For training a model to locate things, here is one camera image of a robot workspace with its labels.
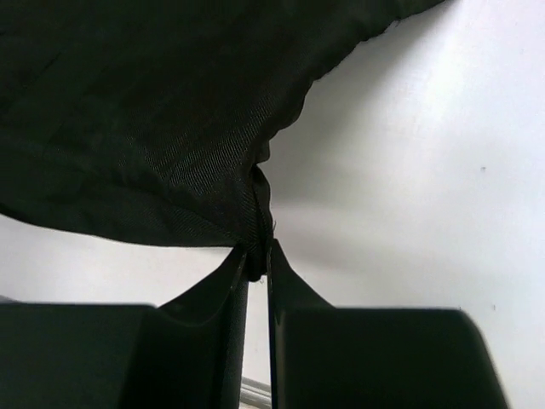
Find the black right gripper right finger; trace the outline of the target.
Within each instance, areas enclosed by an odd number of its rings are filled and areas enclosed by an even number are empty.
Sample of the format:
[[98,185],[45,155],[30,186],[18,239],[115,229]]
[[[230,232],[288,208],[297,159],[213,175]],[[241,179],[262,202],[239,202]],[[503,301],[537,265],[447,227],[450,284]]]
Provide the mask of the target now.
[[338,308],[267,259],[276,408],[504,408],[478,327],[456,308]]

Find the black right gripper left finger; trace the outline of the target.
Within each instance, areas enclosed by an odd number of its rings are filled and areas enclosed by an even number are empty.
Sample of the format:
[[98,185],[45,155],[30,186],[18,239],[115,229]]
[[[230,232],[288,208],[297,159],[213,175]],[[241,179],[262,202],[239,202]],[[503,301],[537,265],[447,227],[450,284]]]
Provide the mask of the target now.
[[232,250],[160,307],[2,301],[2,407],[237,407],[245,263]]

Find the black skirt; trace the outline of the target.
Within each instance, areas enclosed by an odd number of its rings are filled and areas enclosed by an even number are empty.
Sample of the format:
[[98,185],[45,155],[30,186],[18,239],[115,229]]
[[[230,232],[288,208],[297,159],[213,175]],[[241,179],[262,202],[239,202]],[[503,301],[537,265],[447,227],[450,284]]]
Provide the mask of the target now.
[[4,1],[1,212],[128,243],[273,240],[269,142],[430,1]]

